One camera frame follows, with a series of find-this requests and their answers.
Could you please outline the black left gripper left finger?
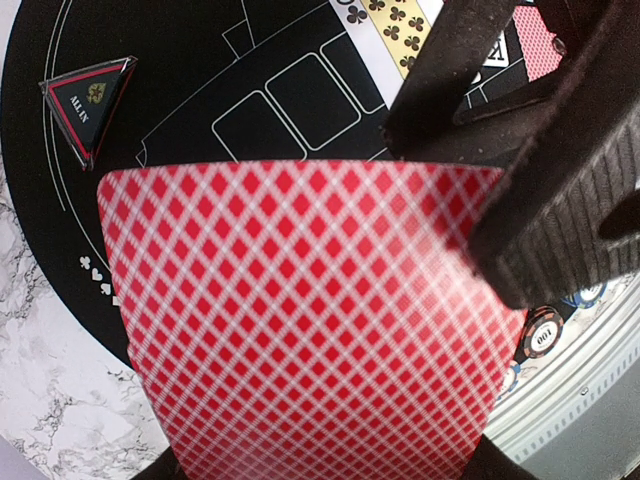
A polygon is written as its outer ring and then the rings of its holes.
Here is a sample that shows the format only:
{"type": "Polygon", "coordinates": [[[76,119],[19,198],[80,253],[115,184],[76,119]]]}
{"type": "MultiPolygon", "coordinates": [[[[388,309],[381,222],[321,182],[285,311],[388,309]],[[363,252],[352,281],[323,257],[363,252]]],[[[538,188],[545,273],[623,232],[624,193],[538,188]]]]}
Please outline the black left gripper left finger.
{"type": "Polygon", "coordinates": [[[455,125],[454,116],[515,1],[447,1],[381,128],[402,161],[505,161],[517,148],[495,120],[455,125]]]}

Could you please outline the white red chip stack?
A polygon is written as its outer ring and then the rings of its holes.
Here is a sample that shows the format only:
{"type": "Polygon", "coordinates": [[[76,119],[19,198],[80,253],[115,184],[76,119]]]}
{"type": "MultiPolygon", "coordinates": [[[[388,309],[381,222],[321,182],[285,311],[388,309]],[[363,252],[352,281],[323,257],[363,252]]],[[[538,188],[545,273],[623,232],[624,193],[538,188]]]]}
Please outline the white red chip stack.
{"type": "Polygon", "coordinates": [[[522,341],[523,352],[529,359],[541,358],[558,342],[564,327],[562,317],[547,311],[536,315],[525,329],[522,341]]]}

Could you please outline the red triangular all-in marker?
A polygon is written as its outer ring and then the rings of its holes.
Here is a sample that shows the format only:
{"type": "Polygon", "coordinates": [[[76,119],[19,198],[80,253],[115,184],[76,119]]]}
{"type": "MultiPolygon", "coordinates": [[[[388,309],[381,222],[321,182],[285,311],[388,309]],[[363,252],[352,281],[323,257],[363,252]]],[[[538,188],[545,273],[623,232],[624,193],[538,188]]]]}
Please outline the red triangular all-in marker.
{"type": "Polygon", "coordinates": [[[94,169],[105,132],[138,59],[127,56],[45,79],[46,105],[85,171],[94,169]]]}

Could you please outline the red playing card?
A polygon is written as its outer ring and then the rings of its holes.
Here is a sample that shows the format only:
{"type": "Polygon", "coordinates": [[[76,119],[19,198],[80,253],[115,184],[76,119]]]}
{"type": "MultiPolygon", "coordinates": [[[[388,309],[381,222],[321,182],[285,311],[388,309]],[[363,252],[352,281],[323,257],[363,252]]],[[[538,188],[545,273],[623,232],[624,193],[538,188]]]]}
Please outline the red playing card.
{"type": "Polygon", "coordinates": [[[517,6],[513,20],[530,81],[535,81],[556,70],[561,55],[554,48],[554,35],[547,29],[534,6],[517,6]]]}

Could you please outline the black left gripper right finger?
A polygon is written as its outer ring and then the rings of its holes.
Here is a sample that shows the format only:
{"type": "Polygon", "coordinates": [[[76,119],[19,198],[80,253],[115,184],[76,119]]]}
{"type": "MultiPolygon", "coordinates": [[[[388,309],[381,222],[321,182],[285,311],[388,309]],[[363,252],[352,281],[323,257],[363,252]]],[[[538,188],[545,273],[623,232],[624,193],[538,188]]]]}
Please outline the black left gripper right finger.
{"type": "Polygon", "coordinates": [[[477,270],[512,309],[639,267],[639,5],[611,1],[497,184],[470,240],[477,270]]]}

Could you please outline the red playing card deck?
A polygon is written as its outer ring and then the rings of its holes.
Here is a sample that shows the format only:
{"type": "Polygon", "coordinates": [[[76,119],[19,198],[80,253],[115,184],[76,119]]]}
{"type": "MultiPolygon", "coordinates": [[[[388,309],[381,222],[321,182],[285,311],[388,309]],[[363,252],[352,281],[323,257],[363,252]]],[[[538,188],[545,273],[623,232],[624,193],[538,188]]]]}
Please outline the red playing card deck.
{"type": "Polygon", "coordinates": [[[106,174],[128,353],[191,479],[457,479],[524,315],[471,268],[495,168],[200,163],[106,174]]]}

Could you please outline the white red poker chip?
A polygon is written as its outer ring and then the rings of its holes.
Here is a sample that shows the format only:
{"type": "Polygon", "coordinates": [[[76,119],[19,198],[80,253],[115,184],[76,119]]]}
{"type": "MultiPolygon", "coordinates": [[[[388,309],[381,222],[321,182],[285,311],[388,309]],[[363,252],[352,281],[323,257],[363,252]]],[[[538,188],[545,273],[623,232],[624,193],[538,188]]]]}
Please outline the white red poker chip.
{"type": "Polygon", "coordinates": [[[521,372],[521,365],[515,360],[512,360],[505,374],[504,382],[499,391],[498,399],[502,399],[505,395],[507,395],[508,393],[512,392],[515,389],[518,383],[520,372],[521,372]]]}

